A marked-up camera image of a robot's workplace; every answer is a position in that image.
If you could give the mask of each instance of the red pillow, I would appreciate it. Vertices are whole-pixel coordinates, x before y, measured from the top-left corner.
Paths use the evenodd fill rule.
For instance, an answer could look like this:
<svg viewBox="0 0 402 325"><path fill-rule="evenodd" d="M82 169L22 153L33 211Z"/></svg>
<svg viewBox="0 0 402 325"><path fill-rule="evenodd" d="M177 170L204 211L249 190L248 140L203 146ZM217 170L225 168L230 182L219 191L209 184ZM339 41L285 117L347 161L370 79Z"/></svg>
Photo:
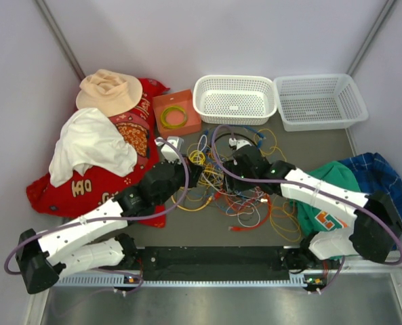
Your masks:
<svg viewBox="0 0 402 325"><path fill-rule="evenodd" d="M109 117L124 140L138 153L138 163L134 171L125 177L119 177L106 169L94 166L88 169L84 176L74 171L73 177L58 188L50 184L48 173L26 188L27 197L34 210L76 218L95 209L124 188L138 183L145 172L159 162L159 153L154 142L153 97L169 89L154 79L139 80L143 87L139 104L127 112ZM164 210L164 206L160 206L155 212ZM139 222L162 228L165 226L166 217L163 215Z"/></svg>

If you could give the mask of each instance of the plastic basket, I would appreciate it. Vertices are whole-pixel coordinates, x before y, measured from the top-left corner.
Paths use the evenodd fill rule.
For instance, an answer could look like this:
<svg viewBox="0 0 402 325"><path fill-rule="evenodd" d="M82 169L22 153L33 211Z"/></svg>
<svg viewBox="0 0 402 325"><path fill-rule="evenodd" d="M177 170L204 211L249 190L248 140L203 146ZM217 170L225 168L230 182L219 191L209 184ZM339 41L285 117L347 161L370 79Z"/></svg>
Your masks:
<svg viewBox="0 0 402 325"><path fill-rule="evenodd" d="M346 129L368 118L359 89L347 74L279 77L273 83L286 131Z"/></svg>
<svg viewBox="0 0 402 325"><path fill-rule="evenodd" d="M193 107L213 124L261 125L276 110L273 82L264 77L209 75L193 90Z"/></svg>

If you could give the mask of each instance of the white cloth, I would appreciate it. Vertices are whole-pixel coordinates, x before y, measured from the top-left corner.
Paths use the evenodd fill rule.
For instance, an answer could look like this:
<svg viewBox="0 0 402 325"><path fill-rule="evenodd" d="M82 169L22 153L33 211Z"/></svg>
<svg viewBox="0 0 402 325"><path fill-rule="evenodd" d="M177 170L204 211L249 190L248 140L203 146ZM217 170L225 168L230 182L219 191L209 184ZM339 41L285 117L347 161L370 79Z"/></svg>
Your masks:
<svg viewBox="0 0 402 325"><path fill-rule="evenodd" d="M112 122L97 108L78 110L64 124L50 163L50 183L61 186L92 166L123 177L133 171L138 155Z"/></svg>

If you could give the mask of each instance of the blue checkered cloth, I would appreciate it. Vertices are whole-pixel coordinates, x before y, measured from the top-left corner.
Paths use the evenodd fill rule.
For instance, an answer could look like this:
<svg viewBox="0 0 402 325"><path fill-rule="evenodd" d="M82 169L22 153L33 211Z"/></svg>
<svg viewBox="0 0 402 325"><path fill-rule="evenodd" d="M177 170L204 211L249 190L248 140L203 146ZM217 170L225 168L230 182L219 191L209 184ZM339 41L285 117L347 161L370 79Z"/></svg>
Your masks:
<svg viewBox="0 0 402 325"><path fill-rule="evenodd" d="M380 190L389 194L402 219L402 181L381 154L368 152L340 163L353 172L362 192L372 194Z"/></svg>

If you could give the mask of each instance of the robotic arm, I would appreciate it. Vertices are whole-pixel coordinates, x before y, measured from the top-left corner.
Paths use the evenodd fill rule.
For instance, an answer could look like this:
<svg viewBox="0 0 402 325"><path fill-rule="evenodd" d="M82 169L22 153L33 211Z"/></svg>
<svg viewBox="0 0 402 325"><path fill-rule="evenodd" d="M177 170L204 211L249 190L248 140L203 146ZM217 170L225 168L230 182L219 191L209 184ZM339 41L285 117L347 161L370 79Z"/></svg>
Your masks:
<svg viewBox="0 0 402 325"><path fill-rule="evenodd" d="M175 138L169 142L180 149L182 140ZM239 177L296 181L310 185L317 191L329 192L365 207L381 218L395 235L401 234L401 219L389 196L347 191L315 179L280 160L270 164L257 147L245 140L230 144L235 149L233 159L223 165ZM172 154L171 148L167 145L162 147L161 151L167 161L156 164L146 172L139 184L124 189L97 209L70 222L80 222L81 226L68 229L62 226L63 229L60 231L44 235L16 253L16 261L28 293L38 293L53 286L60 278L95 267L107 265L126 269L133 265L138 249L128 235L121 234L105 242L89 243L111 231L127 227L128 222L118 220L118 217L150 215L157 205L164 204L184 185L184 169L178 157ZM185 162L190 176L188 186L192 188L196 186L203 167L193 164L187 158ZM288 183L248 183L228 175L224 180L224 189L228 192L240 192L256 186L267 194L277 194L310 204L341 221L342 229L311 234L302 241L300 254L309 260L359 254L366 259L381 263L385 261L393 247L392 238L374 220L343 202L317 196L317 191L313 192L304 186ZM116 218L88 222L101 217ZM34 230L27 230L20 235L19 242L35 234Z"/></svg>

